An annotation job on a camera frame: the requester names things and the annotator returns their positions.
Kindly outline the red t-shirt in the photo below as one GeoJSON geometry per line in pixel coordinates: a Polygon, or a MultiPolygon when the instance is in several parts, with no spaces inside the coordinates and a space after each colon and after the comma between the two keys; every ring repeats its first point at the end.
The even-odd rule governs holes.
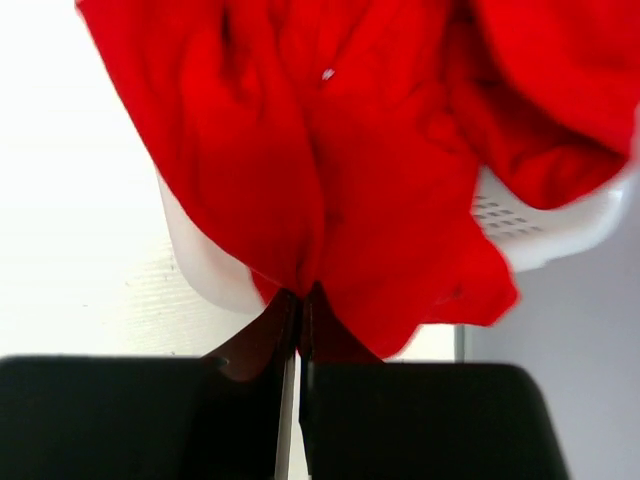
{"type": "Polygon", "coordinates": [[[320,286],[379,358],[518,299],[482,168],[566,206],[625,169],[635,1],[80,1],[161,178],[264,301],[320,286]]]}

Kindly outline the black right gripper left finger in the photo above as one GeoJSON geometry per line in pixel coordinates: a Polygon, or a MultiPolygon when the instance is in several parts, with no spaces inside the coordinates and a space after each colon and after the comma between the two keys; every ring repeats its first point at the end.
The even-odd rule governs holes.
{"type": "Polygon", "coordinates": [[[298,303],[202,357],[1,362],[5,479],[284,479],[298,303]]]}

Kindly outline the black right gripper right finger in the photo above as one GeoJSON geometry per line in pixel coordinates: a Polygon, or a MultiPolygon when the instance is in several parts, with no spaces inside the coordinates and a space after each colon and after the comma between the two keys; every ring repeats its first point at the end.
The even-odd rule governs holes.
{"type": "Polygon", "coordinates": [[[386,363],[315,285],[301,311],[299,422],[314,479],[565,479],[545,399],[522,368],[386,363]]]}

